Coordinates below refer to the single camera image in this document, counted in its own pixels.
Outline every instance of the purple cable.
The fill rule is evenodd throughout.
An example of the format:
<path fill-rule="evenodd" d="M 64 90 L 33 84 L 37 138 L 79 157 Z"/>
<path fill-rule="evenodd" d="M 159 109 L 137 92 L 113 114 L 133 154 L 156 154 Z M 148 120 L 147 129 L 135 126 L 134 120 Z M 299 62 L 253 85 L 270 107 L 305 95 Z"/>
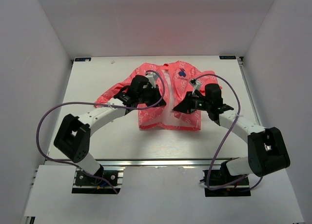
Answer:
<path fill-rule="evenodd" d="M 226 132 L 225 136 L 223 137 L 223 139 L 222 139 L 222 141 L 221 141 L 221 143 L 220 143 L 218 149 L 216 150 L 216 152 L 215 152 L 215 154 L 214 154 L 213 159 L 211 160 L 210 166 L 209 166 L 209 170 L 208 170 L 208 174 L 207 174 L 207 180 L 206 180 L 206 186 L 207 186 L 207 188 L 208 188 L 209 190 L 215 191 L 215 190 L 224 188 L 224 187 L 226 187 L 226 186 L 233 185 L 233 184 L 235 184 L 235 183 L 237 183 L 237 182 L 243 180 L 243 179 L 246 178 L 248 175 L 243 175 L 242 177 L 240 177 L 240 178 L 238 178 L 238 179 L 235 179 L 234 181 L 232 181 L 232 182 L 230 182 L 230 183 L 226 183 L 226 184 L 223 184 L 223 185 L 220 185 L 220 186 L 217 186 L 217 187 L 210 187 L 210 186 L 209 186 L 209 178 L 210 178 L 211 171 L 212 171 L 214 162 L 215 162 L 215 160 L 216 160 L 216 157 L 218 156 L 218 154 L 219 154 L 219 152 L 220 152 L 220 150 L 221 150 L 221 148 L 222 148 L 224 142 L 226 141 L 227 137 L 229 136 L 230 132 L 233 130 L 233 128 L 234 128 L 234 126 L 235 126 L 235 124 L 236 124 L 236 122 L 237 122 L 237 120 L 238 120 L 238 117 L 239 117 L 239 114 L 240 114 L 240 101 L 239 101 L 238 96 L 237 96 L 237 94 L 236 94 L 234 88 L 232 87 L 232 85 L 231 85 L 228 81 L 226 81 L 224 78 L 220 77 L 219 75 L 216 75 L 216 74 L 203 74 L 203 75 L 200 75 L 199 77 L 195 78 L 195 80 L 198 80 L 198 79 L 200 79 L 200 78 L 202 78 L 202 77 L 204 77 L 204 76 L 214 76 L 214 77 L 217 77 L 217 78 L 223 80 L 223 81 L 230 87 L 230 89 L 232 90 L 233 94 L 235 95 L 235 98 L 236 98 L 236 100 L 237 100 L 237 105 L 238 105 L 237 116 L 235 117 L 235 119 L 234 119 L 234 121 L 233 121 L 231 127 L 229 128 L 229 130 Z"/>
<path fill-rule="evenodd" d="M 252 187 L 250 187 L 248 189 L 244 189 L 244 190 L 239 190 L 239 192 L 251 191 L 252 189 L 254 189 L 256 186 L 258 186 L 261 183 L 262 179 L 263 179 L 263 177 L 261 177 L 259 179 L 259 181 L 255 185 L 253 185 Z"/>
<path fill-rule="evenodd" d="M 153 72 L 155 74 L 157 74 L 157 76 L 159 77 L 160 81 L 161 81 L 161 84 L 162 84 L 162 87 L 163 87 L 163 92 L 162 92 L 162 95 L 161 95 L 161 98 L 154 104 L 150 105 L 150 106 L 147 106 L 147 107 L 143 107 L 143 108 L 132 108 L 132 107 L 126 107 L 126 106 L 119 106 L 119 105 L 108 105 L 108 104 L 105 104 L 105 103 L 91 103 L 91 102 L 66 102 L 66 103 L 61 103 L 61 104 L 58 104 L 56 106 L 54 106 L 53 108 L 51 108 L 50 110 L 48 110 L 43 116 L 42 118 L 40 119 L 39 123 L 38 123 L 38 127 L 37 127 L 37 131 L 36 131 L 36 145 L 37 145 L 37 149 L 39 151 L 39 153 L 47 160 L 50 160 L 50 161 L 53 161 L 53 162 L 57 162 L 57 163 L 62 163 L 62 164 L 69 164 L 69 165 L 73 165 L 75 166 L 76 168 L 80 169 L 82 171 L 82 173 L 84 173 L 86 176 L 89 176 L 91 178 L 94 178 L 94 179 L 99 179 L 99 180 L 102 180 L 104 182 L 106 182 L 113 190 L 116 194 L 118 194 L 118 192 L 116 191 L 116 189 L 114 188 L 113 185 L 111 185 L 111 183 L 109 181 L 107 181 L 105 178 L 102 178 L 102 177 L 98 177 L 98 176 L 94 176 L 92 174 L 89 174 L 88 172 L 84 171 L 80 166 L 76 165 L 75 163 L 72 163 L 72 162 L 67 162 L 67 161 L 63 161 L 63 160 L 58 160 L 58 159 L 53 159 L 49 156 L 47 156 L 41 149 L 40 147 L 40 143 L 39 143 L 39 133 L 40 133 L 40 128 L 41 128 L 41 125 L 43 123 L 43 120 L 55 109 L 59 108 L 59 107 L 62 107 L 62 106 L 65 106 L 65 105 L 70 105 L 70 104 L 84 104 L 84 105 L 97 105 L 97 106 L 103 106 L 103 107 L 113 107 L 113 108 L 124 108 L 124 109 L 130 109 L 130 110 L 144 110 L 144 109 L 148 109 L 148 108 L 152 108 L 154 106 L 156 106 L 157 104 L 159 104 L 164 96 L 165 96 L 165 82 L 164 80 L 162 79 L 162 77 L 160 76 L 160 74 L 154 70 L 147 70 L 146 72 Z"/>

